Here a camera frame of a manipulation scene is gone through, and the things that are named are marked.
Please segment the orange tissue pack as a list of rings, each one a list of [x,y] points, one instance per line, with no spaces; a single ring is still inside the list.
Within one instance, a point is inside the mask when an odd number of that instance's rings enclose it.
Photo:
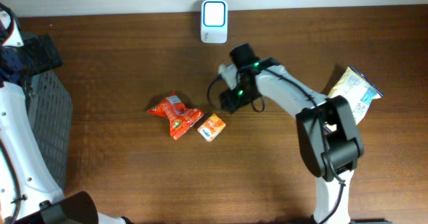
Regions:
[[[216,114],[212,114],[200,127],[198,133],[207,141],[213,141],[226,127],[226,123]]]

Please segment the red snack bag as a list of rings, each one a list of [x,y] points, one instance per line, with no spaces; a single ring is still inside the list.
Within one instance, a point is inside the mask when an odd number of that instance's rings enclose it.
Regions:
[[[186,107],[176,92],[172,92],[156,106],[149,108],[147,113],[167,118],[170,124],[170,135],[175,140],[184,135],[204,115],[198,108]]]

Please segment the cream snack bag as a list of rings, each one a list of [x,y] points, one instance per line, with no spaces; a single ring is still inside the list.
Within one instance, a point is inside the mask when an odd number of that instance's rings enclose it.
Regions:
[[[354,67],[347,67],[328,93],[329,98],[343,96],[349,103],[356,124],[365,117],[373,100],[384,96],[364,74]]]

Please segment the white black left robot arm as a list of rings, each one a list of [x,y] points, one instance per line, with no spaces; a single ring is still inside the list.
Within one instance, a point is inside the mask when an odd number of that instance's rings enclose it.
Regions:
[[[27,115],[26,80],[62,66],[49,35],[21,34],[16,15],[1,6],[1,182],[12,191],[4,223],[129,223],[97,211],[85,191],[65,197],[42,157]]]

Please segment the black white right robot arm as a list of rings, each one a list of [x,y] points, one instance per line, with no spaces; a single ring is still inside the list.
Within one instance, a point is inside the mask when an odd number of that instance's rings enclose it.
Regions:
[[[247,43],[229,54],[219,77],[228,90],[219,96],[221,108],[234,113],[258,98],[269,98],[296,122],[300,155],[315,177],[315,223],[350,223],[350,181],[364,154],[364,144],[348,100],[330,98],[295,79],[274,58],[258,58]]]

